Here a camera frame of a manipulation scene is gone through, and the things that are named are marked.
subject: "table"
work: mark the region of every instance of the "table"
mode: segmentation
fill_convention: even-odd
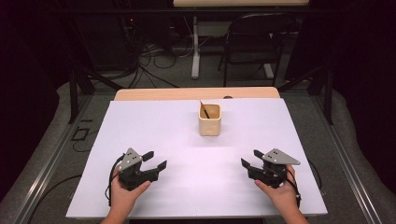
[[[228,0],[175,0],[174,7],[304,7],[308,6],[309,0],[247,0],[247,1],[228,1]],[[193,47],[194,54],[192,60],[192,71],[191,78],[197,79],[199,77],[199,62],[200,62],[200,50],[198,45],[199,35],[218,35],[226,34],[230,22],[216,21],[210,25],[209,22],[205,22],[205,26],[208,29],[204,30],[204,33],[200,31],[200,24],[196,16],[193,17]],[[272,69],[270,64],[264,65],[264,70],[268,77],[272,77]]]
[[[199,100],[222,107],[220,136],[198,134]],[[277,216],[269,198],[248,178],[241,158],[254,166],[262,152],[278,147],[301,162],[296,180],[307,216],[327,214],[289,111],[275,88],[120,90],[110,103],[66,216],[103,218],[104,195],[115,160],[132,147],[154,158],[142,170],[167,160],[129,218]]]

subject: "horizontal black bar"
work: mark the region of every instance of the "horizontal black bar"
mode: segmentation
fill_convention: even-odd
[[[203,15],[240,15],[245,13],[292,13],[304,16],[329,17],[347,13],[342,9],[312,9],[307,7],[204,7],[204,8],[151,8],[151,9],[57,9],[52,10],[60,16],[203,16]]]

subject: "chair backrest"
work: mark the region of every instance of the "chair backrest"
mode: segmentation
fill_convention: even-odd
[[[230,25],[228,35],[264,35],[289,33],[296,25],[290,14],[252,13],[236,18]]]

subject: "square beige container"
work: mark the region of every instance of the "square beige container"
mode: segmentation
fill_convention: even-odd
[[[204,104],[209,119],[204,108],[199,110],[199,134],[202,136],[217,136],[220,134],[221,127],[221,107],[216,104]]]

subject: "human hand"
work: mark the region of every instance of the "human hand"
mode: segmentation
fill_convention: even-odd
[[[288,180],[295,184],[293,167],[286,165],[286,169],[289,170],[287,175]],[[287,223],[307,223],[297,206],[296,191],[288,181],[285,181],[283,186],[277,189],[271,188],[258,179],[254,183],[270,197],[273,205]]]
[[[137,198],[150,186],[150,182],[146,181],[129,191],[121,185],[118,173],[119,169],[115,169],[111,184],[111,208],[102,223],[122,223],[131,213]]]

